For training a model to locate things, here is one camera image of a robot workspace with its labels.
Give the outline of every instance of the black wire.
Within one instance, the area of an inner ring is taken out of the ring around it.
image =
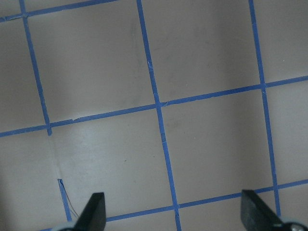
[[[72,206],[72,203],[71,203],[71,201],[70,201],[70,199],[69,199],[69,197],[68,197],[68,195],[67,195],[66,189],[65,189],[65,187],[64,187],[64,185],[63,185],[63,183],[62,183],[62,181],[61,181],[60,183],[62,184],[62,186],[63,186],[63,188],[64,188],[64,192],[65,192],[65,194],[66,194],[66,197],[67,197],[67,199],[68,199],[69,204],[71,205],[71,207],[72,207],[73,211],[75,212],[75,214],[77,215],[77,217],[79,217],[78,213],[74,210],[74,207]]]
[[[77,218],[76,214],[74,213],[72,209],[69,209],[69,211],[74,215],[75,218]]]

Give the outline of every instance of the white surface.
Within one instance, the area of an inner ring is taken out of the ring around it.
[[[247,0],[144,0],[161,101],[259,83]]]
[[[44,125],[22,19],[0,23],[0,132]]]
[[[266,82],[308,75],[308,2],[254,2]]]
[[[259,196],[271,209],[275,207],[273,192],[263,192]],[[241,223],[241,199],[234,198],[204,205],[180,209],[183,231],[238,230],[246,229]]]
[[[136,2],[29,18],[51,121],[154,103]]]
[[[6,17],[20,13],[18,0],[1,0],[0,1],[0,17]]]
[[[73,2],[25,0],[28,11]],[[247,0],[142,3],[162,102],[259,83]],[[266,81],[307,74],[307,3],[255,5]],[[0,2],[0,14],[19,12],[18,1]],[[52,122],[154,103],[135,0],[28,21]],[[0,132],[43,125],[22,20],[0,23],[0,39]],[[278,183],[308,178],[307,86],[267,89]],[[272,186],[260,90],[162,112],[179,203]],[[172,205],[156,110],[56,127],[51,137],[42,130],[0,138],[0,230],[64,222],[58,178],[78,213],[101,191],[108,217]],[[273,192],[262,195],[274,207]],[[280,196],[282,215],[306,221],[306,185]],[[241,229],[239,201],[180,209],[182,228]],[[217,214],[228,222],[217,225]],[[175,229],[168,211],[106,230]]]
[[[163,108],[180,203],[272,185],[259,90]]]
[[[268,89],[278,183],[308,179],[308,82]]]

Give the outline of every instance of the blue tape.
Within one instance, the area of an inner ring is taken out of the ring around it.
[[[236,94],[236,93],[250,91],[250,90],[257,90],[257,89],[261,89],[261,84],[252,85],[252,86],[243,87],[243,88],[235,88],[235,89],[231,89],[231,90],[223,90],[223,91],[218,91],[218,92],[208,93],[208,94],[203,94],[203,95],[196,95],[196,96],[186,97],[186,98],[177,99],[177,100],[171,100],[171,101],[168,101],[168,102],[160,103],[160,105],[161,105],[161,107],[166,107],[166,106],[169,106],[169,105],[172,105],[172,104],[193,102],[193,101],[196,101],[196,100],[204,100],[204,99],[209,99],[209,98],[212,98],[212,97],[219,97],[219,96],[223,96],[223,95],[231,95],[231,94]]]
[[[307,180],[299,180],[299,181],[286,183],[286,184],[281,184],[281,185],[278,185],[278,188],[279,189],[291,188],[291,187],[294,187],[294,186],[304,185],[304,184],[308,184],[308,179]],[[273,187],[256,189],[254,191],[256,193],[270,192],[270,191],[273,191]],[[238,193],[228,194],[228,195],[224,195],[224,196],[217,196],[217,197],[212,197],[212,198],[208,198],[208,199],[204,199],[204,200],[183,203],[183,204],[179,204],[179,208],[186,208],[186,207],[191,207],[191,206],[196,206],[196,205],[208,204],[208,203],[212,203],[212,202],[229,200],[229,199],[241,197],[241,195],[242,194],[240,192],[238,192]],[[171,210],[174,210],[174,206],[166,206],[166,207],[161,207],[161,208],[149,209],[149,210],[144,210],[144,211],[140,211],[140,212],[128,213],[128,214],[123,214],[123,215],[119,215],[119,216],[109,217],[109,218],[107,218],[107,222],[122,220],[122,219],[127,219],[127,218],[134,218],[134,217],[139,217],[139,216],[144,216],[144,215],[154,214],[154,213],[160,213],[160,212],[166,212],[166,211],[171,211]]]
[[[308,179],[307,180],[299,180],[291,183],[286,183],[286,184],[280,184],[278,185],[278,189],[285,189],[285,188],[290,188],[294,186],[299,186],[303,184],[308,184]]]
[[[24,0],[19,0],[19,4],[20,4],[20,9],[22,11],[22,14],[26,14],[26,7],[25,7]],[[47,133],[50,136],[52,134],[52,130],[51,130],[51,127],[50,127],[49,116],[48,116],[47,107],[46,107],[46,104],[45,104],[43,87],[42,87],[42,83],[41,83],[40,78],[39,78],[39,72],[38,72],[39,68],[38,68],[37,60],[36,60],[35,53],[34,53],[33,43],[32,43],[32,40],[31,40],[31,34],[30,34],[30,30],[29,30],[29,25],[28,25],[28,19],[27,19],[26,16],[23,17],[23,22],[24,22],[24,28],[25,28],[26,38],[27,38],[27,42],[28,42],[28,48],[29,48],[29,52],[30,52],[32,67],[33,67],[33,71],[34,71],[35,81],[36,81],[37,88],[38,88],[40,104],[41,104],[42,110],[43,110],[43,115],[44,115],[44,119],[45,119]]]
[[[265,116],[266,133],[267,133],[268,145],[269,145],[269,155],[270,155],[269,160],[270,160],[271,175],[272,175],[272,181],[273,181],[273,187],[274,187],[276,213],[278,216],[281,216],[279,191],[278,191],[276,166],[275,166],[275,156],[274,156],[274,148],[273,148],[270,120],[269,120],[270,113],[269,113],[269,106],[268,106],[268,100],[266,96],[265,87],[262,89],[262,100],[263,100],[263,108],[264,108],[264,116]]]
[[[261,84],[264,84],[265,83],[264,71],[263,71],[263,64],[262,64],[262,59],[261,59],[261,49],[260,49],[259,35],[258,35],[258,29],[257,29],[257,20],[256,20],[254,1],[253,0],[248,0],[248,1],[249,1],[249,10],[250,10],[251,23],[252,23],[252,30],[254,34],[254,41],[255,41],[255,47],[256,47],[256,55],[257,55],[260,82]]]
[[[269,192],[272,191],[273,187],[267,187],[267,188],[262,188],[262,189],[257,189],[255,190],[256,193],[264,193],[264,192]],[[212,197],[212,198],[208,198],[208,199],[204,199],[204,200],[200,200],[200,201],[193,201],[193,202],[188,202],[188,203],[183,203],[183,204],[179,204],[180,208],[186,208],[186,207],[191,207],[191,206],[195,206],[195,205],[203,205],[203,204],[208,204],[208,203],[212,203],[212,202],[217,202],[217,201],[224,201],[224,200],[229,200],[232,198],[238,198],[241,197],[241,193],[233,193],[233,194],[229,194],[229,195],[224,195],[224,196],[217,196],[217,197]]]
[[[27,132],[32,132],[32,131],[44,130],[44,129],[46,129],[46,125],[40,125],[40,126],[35,126],[35,127],[30,127],[30,128],[22,128],[22,129],[17,129],[17,130],[12,130],[12,131],[5,131],[5,132],[0,132],[0,137],[12,136],[12,135],[17,135],[17,134],[22,134],[22,133],[27,133]]]
[[[276,86],[290,84],[290,83],[297,83],[297,82],[302,82],[302,81],[307,81],[307,80],[308,80],[308,76],[301,76],[301,77],[290,78],[290,79],[275,81],[275,82],[271,82],[271,83],[266,83],[265,85],[266,85],[267,88],[271,88],[271,87],[276,87]]]
[[[269,120],[270,113],[269,113],[268,100],[266,96],[266,85],[265,85],[265,80],[264,80],[264,71],[263,71],[263,64],[262,64],[262,58],[261,58],[261,48],[260,48],[260,43],[259,43],[257,20],[256,20],[256,13],[255,13],[255,7],[254,7],[253,0],[249,0],[249,10],[250,10],[251,23],[252,23],[252,29],[253,29],[253,34],[254,34],[255,47],[256,47],[260,83],[262,85],[261,91],[262,91],[266,132],[267,132],[268,145],[269,145],[269,155],[270,155],[269,159],[270,159],[271,175],[272,175],[274,195],[275,195],[276,213],[278,216],[280,216],[281,210],[280,210],[280,201],[279,201],[279,191],[278,191],[278,186],[277,186],[275,157],[274,157],[273,141],[272,141],[272,135],[271,135],[271,129],[270,129],[270,120]]]
[[[0,23],[4,23],[10,20],[14,20],[14,19],[18,19],[21,18],[23,15],[21,13],[19,14],[14,14],[14,15],[10,15],[10,16],[5,16],[5,17],[0,17]]]
[[[46,8],[42,10],[28,12],[28,17],[32,17],[32,16],[40,15],[40,14],[46,14],[46,13],[53,13],[53,12],[58,12],[58,11],[71,10],[75,8],[92,6],[92,5],[97,5],[101,3],[113,2],[113,1],[118,1],[118,0],[90,0],[90,1],[83,1],[83,2],[78,2],[78,3],[63,5],[63,6],[50,7],[50,8]]]
[[[163,145],[163,150],[164,150],[164,155],[165,155],[165,161],[166,161],[166,167],[167,167],[172,203],[173,203],[173,208],[174,208],[174,212],[175,212],[175,222],[176,222],[176,225],[177,225],[177,231],[181,231],[179,206],[178,206],[178,202],[177,202],[176,190],[175,190],[175,186],[174,186],[173,174],[172,174],[172,169],[171,169],[171,161],[170,161],[169,150],[168,150],[168,145],[167,145],[167,141],[166,141],[163,114],[162,114],[162,109],[161,109],[161,106],[160,106],[156,81],[155,81],[155,77],[154,77],[153,62],[152,62],[151,53],[150,53],[148,35],[147,35],[147,32],[146,32],[142,2],[141,2],[141,0],[136,0],[136,1],[137,1],[137,8],[138,8],[138,14],[139,14],[139,20],[140,20],[140,26],[141,26],[141,32],[142,32],[142,38],[143,38],[143,45],[144,45],[144,50],[145,50],[145,56],[146,56],[146,60],[147,60],[147,64],[148,64],[150,80],[151,80],[151,85],[152,85],[152,91],[153,91],[153,96],[154,96],[155,105],[156,105],[159,130],[160,130],[160,135],[161,135],[161,140],[162,140],[162,145]]]
[[[58,179],[58,183],[59,183],[60,193],[61,193],[63,206],[64,206],[64,210],[65,210],[65,214],[66,214],[66,219],[67,219],[67,221],[72,221],[72,216],[71,216],[71,213],[69,211],[69,205],[68,205],[68,202],[67,202],[65,187],[64,187],[62,179]]]
[[[123,109],[123,110],[107,112],[107,113],[102,113],[102,114],[97,114],[97,115],[85,116],[85,117],[81,117],[81,118],[74,119],[74,120],[69,119],[69,120],[54,122],[54,123],[51,123],[51,127],[53,128],[53,127],[64,126],[64,125],[69,125],[69,124],[74,124],[74,123],[80,123],[80,122],[85,122],[85,121],[90,121],[90,120],[95,120],[95,119],[102,119],[102,118],[107,118],[107,117],[112,117],[112,116],[119,116],[119,115],[123,115],[123,114],[134,113],[134,112],[141,112],[141,111],[151,110],[151,109],[155,109],[155,108],[156,108],[155,104],[150,104],[150,105],[140,106],[140,107],[133,107],[133,108],[129,108],[129,109]]]
[[[134,217],[144,216],[144,215],[153,214],[153,213],[160,213],[160,212],[170,211],[170,210],[173,210],[173,209],[174,209],[173,206],[149,209],[149,210],[145,210],[145,211],[141,211],[141,212],[129,213],[129,214],[124,214],[124,215],[120,215],[120,216],[110,217],[110,218],[107,218],[107,222],[115,221],[115,220],[121,220],[121,219],[127,219],[127,218],[134,218]]]

